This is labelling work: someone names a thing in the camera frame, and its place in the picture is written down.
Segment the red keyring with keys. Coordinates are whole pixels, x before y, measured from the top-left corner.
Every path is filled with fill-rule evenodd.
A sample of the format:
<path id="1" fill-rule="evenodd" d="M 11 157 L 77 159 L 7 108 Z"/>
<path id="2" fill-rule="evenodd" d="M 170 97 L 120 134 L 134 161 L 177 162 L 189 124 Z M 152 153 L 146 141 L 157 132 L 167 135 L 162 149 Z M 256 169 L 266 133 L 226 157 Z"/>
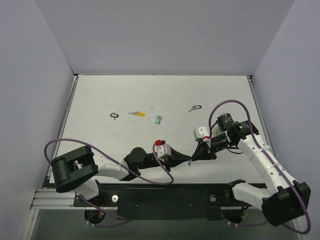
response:
<path id="1" fill-rule="evenodd" d="M 212 137 L 219 136 L 223 133 L 217 123 L 212 125 Z"/>

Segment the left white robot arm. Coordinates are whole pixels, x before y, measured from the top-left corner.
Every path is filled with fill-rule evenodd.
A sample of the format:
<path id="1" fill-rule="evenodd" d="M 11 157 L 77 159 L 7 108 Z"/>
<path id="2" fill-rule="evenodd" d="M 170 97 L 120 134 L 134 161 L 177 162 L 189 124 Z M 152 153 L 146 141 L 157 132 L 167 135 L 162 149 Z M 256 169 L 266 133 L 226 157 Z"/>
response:
<path id="1" fill-rule="evenodd" d="M 116 161 L 101 155 L 95 156 L 89 146 L 82 146 L 54 158 L 51 167 L 58 193 L 74 191 L 90 205 L 97 206 L 103 200 L 103 193 L 94 176 L 128 182 L 140 176 L 142 169 L 163 165 L 169 171 L 190 160 L 190 156 L 174 150 L 168 144 L 156 146 L 155 153 L 147 153 L 143 148 L 136 147 L 125 158 Z"/>

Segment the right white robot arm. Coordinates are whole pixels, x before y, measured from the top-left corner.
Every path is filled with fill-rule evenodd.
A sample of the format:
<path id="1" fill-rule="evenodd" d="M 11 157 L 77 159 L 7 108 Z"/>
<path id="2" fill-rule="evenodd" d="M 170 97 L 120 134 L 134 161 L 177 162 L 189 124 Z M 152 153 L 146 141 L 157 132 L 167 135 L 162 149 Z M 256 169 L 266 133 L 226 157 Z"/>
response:
<path id="1" fill-rule="evenodd" d="M 262 189 L 242 179 L 234 180 L 223 192 L 224 201 L 230 205 L 240 201 L 256 207 L 275 227 L 305 215 L 310 187 L 305 182 L 297 182 L 282 167 L 257 128 L 248 121 L 233 121 L 229 113 L 219 116 L 216 123 L 221 130 L 220 135 L 210 136 L 205 126 L 193 131 L 198 145 L 191 160 L 213 160 L 217 152 L 237 147 L 252 163 L 266 186 Z"/>

